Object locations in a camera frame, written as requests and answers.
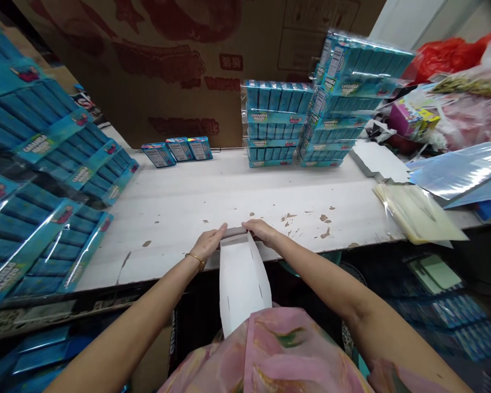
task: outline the table surface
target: table surface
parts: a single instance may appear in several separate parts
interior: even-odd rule
[[[244,150],[157,169],[112,128],[103,130],[140,163],[109,211],[115,216],[77,291],[162,277],[203,231],[261,218],[314,252],[405,239],[373,193],[376,181],[348,155],[340,168],[249,168]],[[449,211],[460,228],[480,225],[468,210]],[[279,255],[257,243],[264,261]],[[207,269],[218,268],[216,253]]]

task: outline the colorful package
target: colorful package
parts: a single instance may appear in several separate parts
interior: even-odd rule
[[[211,153],[209,140],[206,136],[188,138],[187,142],[196,160],[206,160],[213,158],[213,153]]]
[[[175,158],[163,142],[142,145],[142,151],[157,168],[176,165]]]
[[[403,98],[396,100],[391,105],[389,127],[395,129],[398,135],[406,138],[418,133],[423,122],[418,111]]]
[[[194,159],[187,143],[187,138],[168,138],[165,140],[165,144],[177,161],[191,161]]]

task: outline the stack of candy boxes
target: stack of candy boxes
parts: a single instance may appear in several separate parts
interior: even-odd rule
[[[0,152],[112,205],[138,163],[0,31]]]
[[[250,168],[293,161],[313,90],[290,82],[246,80],[244,144]]]
[[[365,264],[369,287],[384,298],[440,354],[491,358],[491,322],[462,284],[432,295],[401,263]]]
[[[73,291],[113,219],[84,203],[112,205],[138,164],[91,121],[0,30],[0,156],[67,193],[0,172],[0,303]]]
[[[329,30],[302,127],[302,166],[340,166],[383,98],[405,84],[399,77],[415,54]]]

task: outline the plastic bag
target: plastic bag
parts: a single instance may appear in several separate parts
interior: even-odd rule
[[[491,97],[491,42],[480,65],[447,77],[434,87],[433,92],[469,92]]]
[[[474,44],[467,43],[462,38],[452,37],[445,41],[422,45],[411,65],[418,69],[413,84],[426,83],[437,73],[454,74],[477,66],[489,42],[491,42],[491,33]]]
[[[491,98],[463,93],[459,99],[430,110],[441,118],[436,131],[446,139],[448,150],[491,141]]]

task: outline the cardboard box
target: cardboard box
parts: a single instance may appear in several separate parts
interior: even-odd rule
[[[327,28],[368,35],[385,0],[14,0],[129,145],[242,144],[240,79],[307,81]]]

